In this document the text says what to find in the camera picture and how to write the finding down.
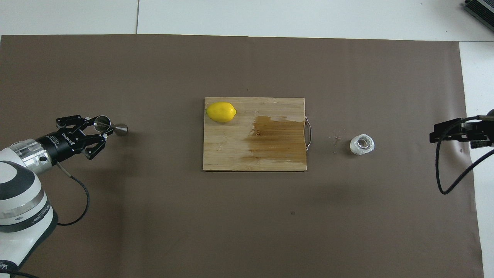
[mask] cutting board handle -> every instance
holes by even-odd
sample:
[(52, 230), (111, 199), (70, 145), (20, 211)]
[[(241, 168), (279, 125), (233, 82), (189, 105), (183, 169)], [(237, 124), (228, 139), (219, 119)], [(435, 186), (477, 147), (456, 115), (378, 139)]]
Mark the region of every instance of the cutting board handle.
[(305, 125), (304, 126), (309, 127), (309, 142), (305, 143), (305, 150), (308, 151), (309, 147), (310, 147), (310, 143), (312, 142), (312, 127), (310, 126), (310, 123), (309, 123), (309, 120), (307, 119), (307, 117), (305, 117)]

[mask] white table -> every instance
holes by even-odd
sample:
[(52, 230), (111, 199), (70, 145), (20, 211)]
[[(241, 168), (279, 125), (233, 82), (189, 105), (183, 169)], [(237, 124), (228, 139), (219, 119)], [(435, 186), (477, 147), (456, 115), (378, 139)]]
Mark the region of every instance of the white table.
[[(188, 34), (460, 41), (467, 115), (494, 109), (494, 32), (461, 0), (0, 0), (0, 35)], [(472, 161), (487, 149), (472, 150)], [(494, 158), (474, 170), (484, 273), (494, 278)]]

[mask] brown liquid stain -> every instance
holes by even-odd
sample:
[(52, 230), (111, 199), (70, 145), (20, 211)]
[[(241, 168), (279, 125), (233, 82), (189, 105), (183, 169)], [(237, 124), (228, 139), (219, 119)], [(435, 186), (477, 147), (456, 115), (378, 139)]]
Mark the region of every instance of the brown liquid stain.
[(253, 125), (254, 129), (245, 139), (252, 156), (244, 160), (306, 163), (304, 122), (273, 121), (271, 117), (258, 116)]

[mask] wooden cutting board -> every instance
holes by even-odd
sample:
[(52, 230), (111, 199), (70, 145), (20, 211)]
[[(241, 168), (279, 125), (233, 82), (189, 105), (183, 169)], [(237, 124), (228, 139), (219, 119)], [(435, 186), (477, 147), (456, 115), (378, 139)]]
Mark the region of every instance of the wooden cutting board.
[[(225, 101), (237, 114), (228, 123), (206, 109)], [(305, 171), (305, 99), (298, 97), (206, 97), (205, 171)]]

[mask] yellow lemon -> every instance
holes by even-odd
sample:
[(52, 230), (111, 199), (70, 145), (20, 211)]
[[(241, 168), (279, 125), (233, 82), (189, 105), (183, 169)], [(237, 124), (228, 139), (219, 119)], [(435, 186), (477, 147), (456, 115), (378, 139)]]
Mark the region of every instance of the yellow lemon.
[(213, 121), (220, 122), (220, 123), (226, 123), (229, 122), (235, 117), (235, 114), (237, 114), (237, 111), (233, 107), (233, 105), (229, 102), (215, 102), (211, 104), (207, 109), (206, 109), (206, 114), (211, 118)]

